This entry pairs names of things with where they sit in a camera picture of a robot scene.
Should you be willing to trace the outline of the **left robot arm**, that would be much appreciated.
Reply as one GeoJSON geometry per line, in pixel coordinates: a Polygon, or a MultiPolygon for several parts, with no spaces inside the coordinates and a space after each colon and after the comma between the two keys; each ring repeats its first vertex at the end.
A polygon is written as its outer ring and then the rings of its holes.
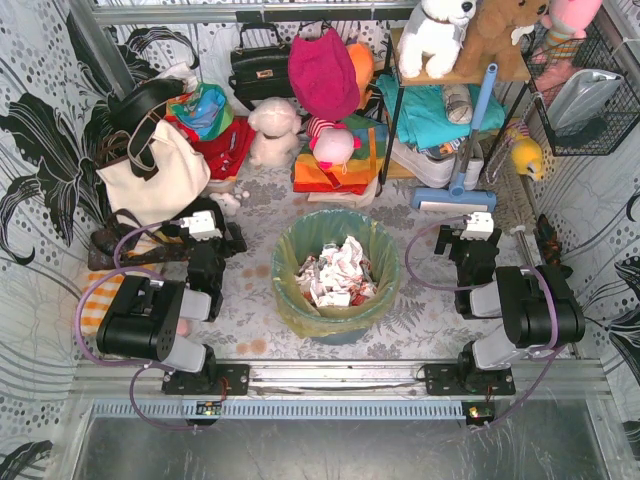
{"type": "Polygon", "coordinates": [[[246,250],[241,228],[230,223],[221,235],[189,246],[185,281],[125,277],[96,334],[100,353],[160,365],[166,395],[245,395],[247,364],[220,364],[212,347],[178,330],[182,320],[216,319],[226,260],[246,250]]]}

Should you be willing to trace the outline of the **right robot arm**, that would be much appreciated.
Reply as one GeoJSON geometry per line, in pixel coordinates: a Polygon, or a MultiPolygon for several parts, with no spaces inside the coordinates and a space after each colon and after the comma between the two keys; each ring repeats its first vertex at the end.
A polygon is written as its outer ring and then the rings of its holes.
{"type": "Polygon", "coordinates": [[[468,342],[451,364],[425,370],[427,392],[436,396],[516,393],[511,364],[547,359],[585,334],[583,311],[554,265],[496,265],[501,230],[473,238],[467,228],[439,228],[435,253],[449,246],[456,267],[456,311],[466,319],[499,319],[486,337],[468,342]]]}

